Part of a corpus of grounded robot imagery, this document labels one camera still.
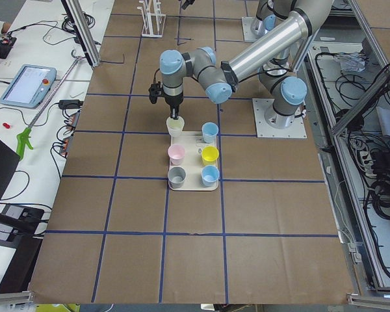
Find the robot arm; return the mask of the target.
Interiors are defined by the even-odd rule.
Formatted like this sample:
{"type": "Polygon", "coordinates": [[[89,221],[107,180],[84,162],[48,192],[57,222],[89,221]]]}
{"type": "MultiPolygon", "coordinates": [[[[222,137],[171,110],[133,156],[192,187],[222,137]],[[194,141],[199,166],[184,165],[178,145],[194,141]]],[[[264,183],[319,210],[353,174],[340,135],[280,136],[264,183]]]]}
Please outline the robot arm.
{"type": "Polygon", "coordinates": [[[290,47],[297,41],[308,41],[326,21],[331,1],[260,1],[255,25],[267,29],[251,46],[229,61],[216,66],[210,47],[199,47],[188,53],[166,50],[160,55],[161,81],[149,88],[149,100],[164,98],[173,119],[179,116],[183,102],[183,79],[191,77],[205,90],[215,104],[227,101],[246,79],[258,76],[273,95],[274,101],[265,111],[268,125],[288,128],[295,112],[307,95],[303,80],[289,75],[290,47]]]}
{"type": "Polygon", "coordinates": [[[272,31],[287,14],[281,1],[180,1],[179,15],[210,24],[220,41],[253,42],[272,31]]]}

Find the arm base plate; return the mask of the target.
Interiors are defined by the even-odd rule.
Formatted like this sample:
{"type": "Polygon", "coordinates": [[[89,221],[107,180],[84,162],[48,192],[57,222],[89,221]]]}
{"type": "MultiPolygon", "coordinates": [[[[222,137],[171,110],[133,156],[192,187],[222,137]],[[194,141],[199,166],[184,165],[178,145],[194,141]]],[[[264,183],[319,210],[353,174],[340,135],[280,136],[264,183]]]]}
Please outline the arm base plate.
{"type": "Polygon", "coordinates": [[[244,42],[255,42],[265,33],[263,22],[256,17],[242,17],[244,42]]]}
{"type": "Polygon", "coordinates": [[[257,137],[306,139],[306,129],[299,107],[292,116],[282,116],[274,110],[273,102],[273,99],[252,99],[257,137]]]}

